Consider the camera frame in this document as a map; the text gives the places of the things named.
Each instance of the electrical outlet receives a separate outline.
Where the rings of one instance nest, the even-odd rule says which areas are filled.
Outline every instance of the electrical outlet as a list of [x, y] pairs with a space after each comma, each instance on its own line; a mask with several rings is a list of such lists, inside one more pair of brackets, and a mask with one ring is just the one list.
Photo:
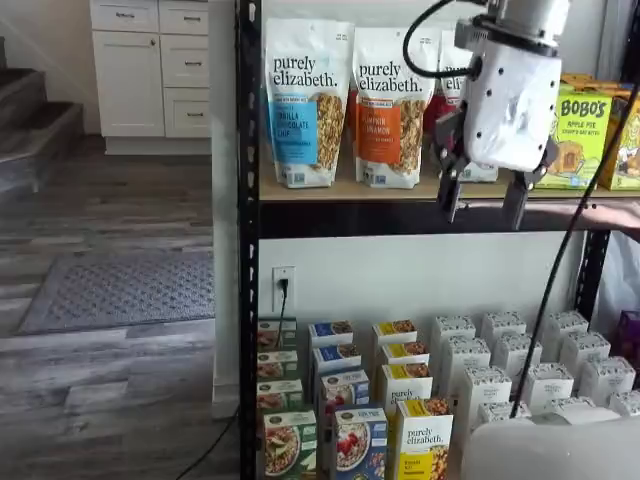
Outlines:
[[283, 294], [278, 282], [284, 278], [289, 280], [287, 288], [287, 303], [284, 308], [284, 316], [294, 316], [296, 311], [296, 282], [295, 267], [273, 267], [273, 313], [280, 315], [282, 311]]

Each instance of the staircase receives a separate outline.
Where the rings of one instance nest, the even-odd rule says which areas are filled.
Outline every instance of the staircase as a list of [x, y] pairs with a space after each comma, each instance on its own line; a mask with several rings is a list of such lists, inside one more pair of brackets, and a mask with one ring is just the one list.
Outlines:
[[49, 102], [44, 74], [8, 68], [0, 37], [0, 198], [37, 192], [82, 134], [82, 106]]

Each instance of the power cord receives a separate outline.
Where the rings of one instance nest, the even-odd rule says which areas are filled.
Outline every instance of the power cord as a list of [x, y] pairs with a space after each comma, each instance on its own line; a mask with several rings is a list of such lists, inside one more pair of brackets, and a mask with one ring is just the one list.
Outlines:
[[[421, 77], [435, 78], [436, 80], [440, 80], [443, 78], [451, 78], [451, 77], [466, 77], [474, 74], [475, 70], [473, 68], [456, 68], [453, 70], [435, 71], [435, 72], [430, 70], [424, 70], [423, 68], [420, 68], [415, 63], [413, 63], [413, 60], [411, 60], [411, 56], [409, 55], [409, 42], [411, 41], [411, 37], [413, 36], [415, 31], [418, 29], [418, 27], [422, 23], [424, 23], [427, 20], [427, 18], [429, 18], [431, 15], [433, 15], [438, 10], [440, 10], [443, 7], [446, 7], [447, 5], [449, 5], [454, 1], [455, 0], [440, 0], [437, 3], [434, 3], [429, 8], [427, 8], [424, 12], [422, 12], [420, 16], [416, 18], [415, 21], [411, 24], [411, 26], [409, 27], [409, 30], [407, 30], [407, 34], [404, 36], [404, 41], [402, 42], [402, 57], [404, 58], [404, 61], [409, 67], [409, 69], [416, 75], [420, 75]], [[468, 3], [483, 3], [483, 2], [468, 0]]]
[[187, 468], [185, 468], [182, 471], [182, 473], [176, 477], [176, 480], [181, 480], [182, 478], [184, 478], [191, 470], [193, 470], [198, 465], [200, 465], [204, 461], [204, 459], [207, 458], [207, 456], [209, 456], [209, 454], [211, 452], [213, 452], [213, 450], [218, 446], [218, 444], [220, 443], [222, 438], [225, 436], [225, 434], [229, 431], [229, 429], [231, 428], [231, 425], [233, 425], [233, 423], [235, 422], [236, 418], [238, 418], [238, 413], [239, 412], [240, 412], [240, 405], [238, 405], [238, 407], [236, 408], [236, 411], [234, 412], [233, 416], [229, 419], [229, 421], [225, 425], [225, 427], [222, 430], [222, 432], [220, 432], [220, 435], [218, 435], [218, 438], [215, 439], [215, 441], [211, 444], [211, 446], [207, 449], [207, 451], [204, 452], [202, 455], [200, 455], [200, 457], [195, 462], [193, 462], [191, 465], [189, 465]]
[[558, 249], [558, 253], [556, 254], [556, 259], [553, 262], [553, 267], [551, 267], [551, 272], [549, 273], [549, 279], [547, 280], [547, 286], [544, 289], [544, 294], [542, 295], [542, 302], [540, 303], [540, 308], [538, 309], [538, 316], [536, 317], [536, 323], [533, 328], [533, 333], [531, 334], [531, 344], [529, 345], [529, 350], [527, 351], [527, 357], [524, 362], [524, 367], [522, 369], [522, 377], [520, 377], [520, 382], [518, 383], [518, 389], [516, 391], [516, 396], [513, 402], [513, 408], [511, 410], [511, 418], [515, 418], [518, 413], [518, 406], [520, 405], [520, 400], [522, 399], [522, 392], [524, 390], [524, 382], [527, 378], [527, 373], [529, 372], [529, 368], [531, 367], [531, 359], [533, 358], [533, 351], [535, 350], [536, 338], [540, 333], [540, 327], [542, 326], [542, 319], [544, 318], [544, 311], [547, 308], [547, 302], [549, 301], [549, 295], [551, 294], [551, 289], [553, 288], [553, 283], [556, 280], [556, 276], [558, 275], [558, 270], [560, 269], [560, 263], [562, 262], [562, 257], [567, 250], [567, 246], [569, 244], [569, 240], [571, 240], [571, 235], [573, 234], [576, 224], [578, 223], [578, 219], [582, 214], [582, 211], [587, 206], [587, 202], [589, 201], [589, 197], [593, 193], [594, 188], [598, 184], [598, 179], [600, 175], [604, 171], [604, 167], [607, 163], [607, 159], [611, 156], [613, 149], [618, 144], [618, 140], [620, 139], [620, 135], [622, 134], [622, 129], [627, 123], [627, 119], [633, 110], [634, 104], [636, 102], [636, 98], [638, 96], [638, 86], [640, 85], [639, 80], [636, 79], [636, 83], [633, 86], [633, 90], [631, 91], [631, 96], [629, 97], [629, 101], [627, 102], [627, 106], [622, 112], [622, 117], [620, 122], [616, 126], [616, 129], [613, 133], [613, 137], [609, 141], [607, 148], [604, 151], [604, 156], [600, 161], [600, 165], [596, 169], [596, 172], [589, 182], [589, 186], [584, 191], [584, 195], [580, 199], [580, 203], [578, 204], [578, 208], [574, 212], [571, 217], [571, 221], [569, 222], [569, 226], [567, 227], [567, 231], [562, 238], [562, 243], [560, 244], [560, 248]]

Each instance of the white baseboard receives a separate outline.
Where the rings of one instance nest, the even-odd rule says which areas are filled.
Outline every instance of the white baseboard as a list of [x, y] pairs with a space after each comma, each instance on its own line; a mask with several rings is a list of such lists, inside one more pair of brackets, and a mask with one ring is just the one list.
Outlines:
[[105, 137], [107, 155], [211, 155], [210, 138]]

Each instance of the gray vinyl floor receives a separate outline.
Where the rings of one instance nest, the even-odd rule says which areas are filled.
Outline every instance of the gray vinyl floor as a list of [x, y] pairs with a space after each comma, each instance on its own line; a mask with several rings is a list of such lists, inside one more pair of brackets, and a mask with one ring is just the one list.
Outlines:
[[[172, 480], [211, 420], [210, 320], [15, 336], [55, 256], [210, 250], [205, 157], [105, 157], [88, 139], [37, 195], [0, 201], [0, 479]], [[237, 433], [187, 479], [237, 478]]]

